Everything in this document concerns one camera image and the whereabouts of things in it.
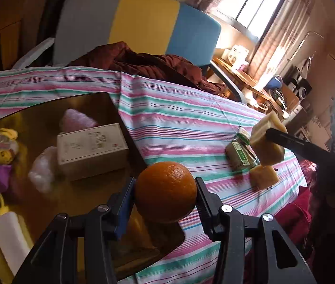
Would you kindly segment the yellow sponge cube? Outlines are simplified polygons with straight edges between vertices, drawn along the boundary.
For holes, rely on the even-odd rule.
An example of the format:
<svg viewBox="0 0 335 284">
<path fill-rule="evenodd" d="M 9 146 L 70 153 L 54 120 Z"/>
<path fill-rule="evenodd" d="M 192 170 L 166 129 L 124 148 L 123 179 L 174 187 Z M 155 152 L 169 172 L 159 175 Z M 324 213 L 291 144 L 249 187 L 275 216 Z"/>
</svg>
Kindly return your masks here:
<svg viewBox="0 0 335 284">
<path fill-rule="evenodd" d="M 274 111 L 265 115 L 253 126 L 250 136 L 250 146 L 262 166 L 275 165 L 282 162 L 285 157 L 284 147 L 267 139 L 266 132 L 271 128 L 287 133 L 285 125 Z"/>
<path fill-rule="evenodd" d="M 270 188 L 279 181 L 276 170 L 270 166 L 258 165 L 249 172 L 250 183 L 258 190 Z"/>
</svg>

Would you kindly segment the white foam block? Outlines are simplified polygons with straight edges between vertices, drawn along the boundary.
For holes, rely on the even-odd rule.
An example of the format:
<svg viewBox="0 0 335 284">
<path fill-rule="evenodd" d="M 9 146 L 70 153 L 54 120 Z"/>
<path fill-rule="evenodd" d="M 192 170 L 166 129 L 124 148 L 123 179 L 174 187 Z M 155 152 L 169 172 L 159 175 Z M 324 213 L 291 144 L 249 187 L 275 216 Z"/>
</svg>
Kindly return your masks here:
<svg viewBox="0 0 335 284">
<path fill-rule="evenodd" d="M 31 249 L 15 212 L 0 215 L 0 249 L 15 276 Z"/>
</svg>

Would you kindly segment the green essential oil box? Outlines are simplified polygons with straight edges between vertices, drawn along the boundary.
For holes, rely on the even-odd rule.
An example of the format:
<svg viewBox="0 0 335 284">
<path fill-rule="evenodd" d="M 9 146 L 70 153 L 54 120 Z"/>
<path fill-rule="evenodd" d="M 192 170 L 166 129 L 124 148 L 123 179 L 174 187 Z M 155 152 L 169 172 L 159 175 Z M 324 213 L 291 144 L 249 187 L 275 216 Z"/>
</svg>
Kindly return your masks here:
<svg viewBox="0 0 335 284">
<path fill-rule="evenodd" d="M 225 153 L 234 171 L 251 169 L 256 164 L 237 141 L 230 142 L 225 148 Z"/>
</svg>

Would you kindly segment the white fluffy ball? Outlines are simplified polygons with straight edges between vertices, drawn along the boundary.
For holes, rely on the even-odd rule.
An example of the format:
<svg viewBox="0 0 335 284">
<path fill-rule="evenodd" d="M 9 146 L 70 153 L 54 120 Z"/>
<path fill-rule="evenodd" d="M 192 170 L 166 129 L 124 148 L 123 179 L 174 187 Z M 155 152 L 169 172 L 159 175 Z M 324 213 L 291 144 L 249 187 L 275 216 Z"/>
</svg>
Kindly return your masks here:
<svg viewBox="0 0 335 284">
<path fill-rule="evenodd" d="M 46 194 L 52 191 L 57 172 L 57 147 L 50 146 L 37 156 L 28 173 L 28 178 L 37 191 Z"/>
</svg>

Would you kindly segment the beige tea box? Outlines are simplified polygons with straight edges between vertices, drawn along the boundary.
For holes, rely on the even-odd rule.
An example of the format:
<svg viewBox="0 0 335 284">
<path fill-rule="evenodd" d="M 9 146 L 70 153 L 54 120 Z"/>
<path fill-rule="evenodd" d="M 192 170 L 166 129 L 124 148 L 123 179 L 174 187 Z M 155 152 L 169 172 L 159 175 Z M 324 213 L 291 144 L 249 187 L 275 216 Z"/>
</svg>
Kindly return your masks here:
<svg viewBox="0 0 335 284">
<path fill-rule="evenodd" d="M 69 181 L 123 169 L 127 156 L 128 145 L 117 123 L 57 136 L 58 165 Z"/>
</svg>

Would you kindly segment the yellow plush toy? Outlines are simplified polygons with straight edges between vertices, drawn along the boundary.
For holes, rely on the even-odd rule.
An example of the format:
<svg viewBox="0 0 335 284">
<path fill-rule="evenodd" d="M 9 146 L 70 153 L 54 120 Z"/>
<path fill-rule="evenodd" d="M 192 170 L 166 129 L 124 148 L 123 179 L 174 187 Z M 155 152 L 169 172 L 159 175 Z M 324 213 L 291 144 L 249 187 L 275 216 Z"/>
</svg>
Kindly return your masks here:
<svg viewBox="0 0 335 284">
<path fill-rule="evenodd" d="M 0 129 L 0 165 L 10 165 L 18 153 L 18 133 L 14 129 Z"/>
</svg>

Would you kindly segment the orange fruit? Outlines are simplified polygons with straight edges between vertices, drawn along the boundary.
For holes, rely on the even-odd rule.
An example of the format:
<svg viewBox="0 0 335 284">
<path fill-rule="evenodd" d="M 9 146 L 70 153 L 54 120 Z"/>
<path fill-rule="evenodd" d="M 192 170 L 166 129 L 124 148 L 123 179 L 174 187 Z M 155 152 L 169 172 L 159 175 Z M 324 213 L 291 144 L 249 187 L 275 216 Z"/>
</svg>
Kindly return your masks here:
<svg viewBox="0 0 335 284">
<path fill-rule="evenodd" d="M 197 186 L 192 174 L 177 162 L 158 162 L 140 173 L 134 184 L 138 212 L 151 222 L 173 223 L 194 209 Z"/>
</svg>

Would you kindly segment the pink fluffy ball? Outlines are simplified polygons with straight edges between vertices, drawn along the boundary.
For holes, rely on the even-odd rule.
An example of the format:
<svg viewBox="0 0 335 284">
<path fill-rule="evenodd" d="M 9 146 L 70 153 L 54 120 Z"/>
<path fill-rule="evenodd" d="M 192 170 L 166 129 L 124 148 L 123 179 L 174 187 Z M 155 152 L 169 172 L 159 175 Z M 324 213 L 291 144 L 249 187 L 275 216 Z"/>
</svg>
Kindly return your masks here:
<svg viewBox="0 0 335 284">
<path fill-rule="evenodd" d="M 67 109 L 59 122 L 61 132 L 69 133 L 98 126 L 98 123 L 87 115 L 74 110 Z"/>
</svg>

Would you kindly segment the wooden desk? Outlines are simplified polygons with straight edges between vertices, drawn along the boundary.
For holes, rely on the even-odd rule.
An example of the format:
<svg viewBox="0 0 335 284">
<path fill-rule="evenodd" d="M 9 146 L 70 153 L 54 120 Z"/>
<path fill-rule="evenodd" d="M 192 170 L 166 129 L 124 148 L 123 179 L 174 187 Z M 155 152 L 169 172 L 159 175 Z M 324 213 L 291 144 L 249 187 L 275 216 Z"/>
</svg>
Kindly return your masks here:
<svg viewBox="0 0 335 284">
<path fill-rule="evenodd" d="M 281 109 L 279 104 L 273 99 L 273 97 L 265 90 L 258 91 L 256 89 L 257 83 L 255 80 L 243 71 L 231 67 L 227 62 L 220 58 L 213 58 L 209 64 L 210 70 L 216 74 L 229 88 L 231 91 L 231 99 L 242 101 L 246 103 L 246 100 L 241 100 L 241 94 L 243 89 L 249 89 L 253 92 L 258 99 L 264 99 L 270 103 L 270 106 L 281 120 L 287 120 L 289 118 L 288 113 Z"/>
</svg>

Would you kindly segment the gold metal tray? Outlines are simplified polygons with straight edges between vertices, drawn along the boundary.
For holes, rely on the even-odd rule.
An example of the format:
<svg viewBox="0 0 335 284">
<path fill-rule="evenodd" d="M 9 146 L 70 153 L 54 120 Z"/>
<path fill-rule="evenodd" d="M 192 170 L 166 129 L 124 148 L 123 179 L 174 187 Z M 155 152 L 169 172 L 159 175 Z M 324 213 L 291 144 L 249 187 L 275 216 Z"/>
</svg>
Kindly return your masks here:
<svg viewBox="0 0 335 284">
<path fill-rule="evenodd" d="M 33 162 L 46 148 L 55 146 L 60 122 L 66 110 L 74 109 L 93 118 L 99 125 L 121 124 L 117 108 L 109 94 L 98 92 L 61 98 L 34 105 L 0 119 L 0 129 L 18 133 L 19 151 L 12 163 L 8 190 L 0 195 L 0 214 L 16 213 L 28 245 L 33 245 L 58 213 L 75 216 L 104 204 L 119 192 L 130 177 L 145 168 L 129 132 L 123 131 L 128 146 L 125 166 L 116 171 L 69 181 L 58 177 L 49 193 L 39 192 L 29 180 Z M 146 222 L 134 210 L 131 224 L 118 244 L 112 246 L 112 259 L 118 280 L 125 279 L 164 258 L 184 242 L 185 234 L 178 223 Z M 0 248 L 0 280 L 11 283 L 14 278 Z"/>
</svg>

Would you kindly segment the beige curtain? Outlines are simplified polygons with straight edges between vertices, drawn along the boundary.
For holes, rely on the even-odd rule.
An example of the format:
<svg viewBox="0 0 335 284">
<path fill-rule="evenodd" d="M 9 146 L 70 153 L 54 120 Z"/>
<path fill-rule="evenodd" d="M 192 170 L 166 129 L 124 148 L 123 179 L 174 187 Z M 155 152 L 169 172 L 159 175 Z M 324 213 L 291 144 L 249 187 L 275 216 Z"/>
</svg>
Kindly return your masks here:
<svg viewBox="0 0 335 284">
<path fill-rule="evenodd" d="M 289 50 L 304 31 L 316 0 L 281 0 L 272 22 L 259 42 L 248 74 L 255 79 L 255 89 L 262 90 L 276 74 Z"/>
</svg>

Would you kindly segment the white carton box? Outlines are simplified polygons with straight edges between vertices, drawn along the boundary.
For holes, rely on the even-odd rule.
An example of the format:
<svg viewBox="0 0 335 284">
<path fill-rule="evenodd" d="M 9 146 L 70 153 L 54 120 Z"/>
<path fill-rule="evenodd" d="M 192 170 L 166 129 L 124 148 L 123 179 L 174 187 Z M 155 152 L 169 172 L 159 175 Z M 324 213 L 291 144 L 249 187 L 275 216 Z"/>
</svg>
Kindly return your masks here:
<svg viewBox="0 0 335 284">
<path fill-rule="evenodd" d="M 229 53 L 228 60 L 231 65 L 242 62 L 249 54 L 249 50 L 242 45 L 233 45 L 231 52 Z"/>
</svg>

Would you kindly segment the striped bed sheet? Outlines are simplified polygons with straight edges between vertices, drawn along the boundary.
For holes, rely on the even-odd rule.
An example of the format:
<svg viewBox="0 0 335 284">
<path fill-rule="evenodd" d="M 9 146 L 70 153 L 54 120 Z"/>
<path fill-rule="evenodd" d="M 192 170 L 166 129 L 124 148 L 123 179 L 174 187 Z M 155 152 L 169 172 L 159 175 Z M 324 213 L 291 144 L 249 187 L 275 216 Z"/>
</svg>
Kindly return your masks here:
<svg viewBox="0 0 335 284">
<path fill-rule="evenodd" d="M 279 181 L 258 191 L 233 172 L 226 145 L 262 115 L 241 103 L 173 83 L 88 67 L 33 67 L 0 72 L 0 118 L 67 96 L 107 92 L 147 164 L 174 161 L 241 213 L 278 213 L 306 187 L 295 155 L 278 164 Z"/>
</svg>

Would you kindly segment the dark red jacket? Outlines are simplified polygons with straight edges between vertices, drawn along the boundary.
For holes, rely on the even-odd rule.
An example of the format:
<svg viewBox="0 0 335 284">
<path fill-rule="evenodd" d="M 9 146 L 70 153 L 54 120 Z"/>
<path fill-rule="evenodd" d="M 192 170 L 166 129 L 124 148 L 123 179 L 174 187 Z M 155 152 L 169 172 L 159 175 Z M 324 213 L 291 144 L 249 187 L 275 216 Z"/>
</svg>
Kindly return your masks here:
<svg viewBox="0 0 335 284">
<path fill-rule="evenodd" d="M 225 90 L 224 83 L 207 81 L 202 69 L 183 57 L 175 54 L 136 53 L 123 41 L 97 46 L 69 65 L 125 72 L 195 88 L 214 95 Z"/>
</svg>

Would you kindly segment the black rolled mat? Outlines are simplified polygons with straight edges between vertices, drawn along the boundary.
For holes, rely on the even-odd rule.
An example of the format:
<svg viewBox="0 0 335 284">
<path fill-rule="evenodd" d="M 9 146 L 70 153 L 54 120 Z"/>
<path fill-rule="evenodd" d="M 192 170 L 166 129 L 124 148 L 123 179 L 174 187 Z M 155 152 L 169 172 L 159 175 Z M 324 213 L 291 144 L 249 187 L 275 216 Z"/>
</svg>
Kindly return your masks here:
<svg viewBox="0 0 335 284">
<path fill-rule="evenodd" d="M 45 0 L 36 37 L 36 45 L 45 39 L 56 36 L 59 17 L 65 0 Z"/>
</svg>

